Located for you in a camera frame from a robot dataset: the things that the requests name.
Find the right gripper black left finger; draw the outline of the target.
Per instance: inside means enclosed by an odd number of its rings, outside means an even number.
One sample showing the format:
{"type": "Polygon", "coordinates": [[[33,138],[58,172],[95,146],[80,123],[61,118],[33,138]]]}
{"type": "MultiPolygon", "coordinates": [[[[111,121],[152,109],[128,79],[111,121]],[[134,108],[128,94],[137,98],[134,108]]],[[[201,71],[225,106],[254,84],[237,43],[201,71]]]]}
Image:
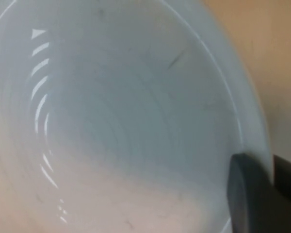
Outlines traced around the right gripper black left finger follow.
{"type": "Polygon", "coordinates": [[[291,233],[291,210],[273,209],[273,185],[258,161],[231,157],[227,200],[234,233],[291,233]]]}

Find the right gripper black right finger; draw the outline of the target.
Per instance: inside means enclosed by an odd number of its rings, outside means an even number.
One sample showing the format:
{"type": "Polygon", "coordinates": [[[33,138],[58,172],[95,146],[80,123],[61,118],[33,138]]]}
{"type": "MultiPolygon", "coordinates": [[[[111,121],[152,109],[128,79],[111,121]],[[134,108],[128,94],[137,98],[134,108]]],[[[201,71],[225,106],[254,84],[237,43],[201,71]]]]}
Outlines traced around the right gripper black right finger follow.
{"type": "Polygon", "coordinates": [[[291,162],[274,155],[273,209],[291,210],[291,162]]]}

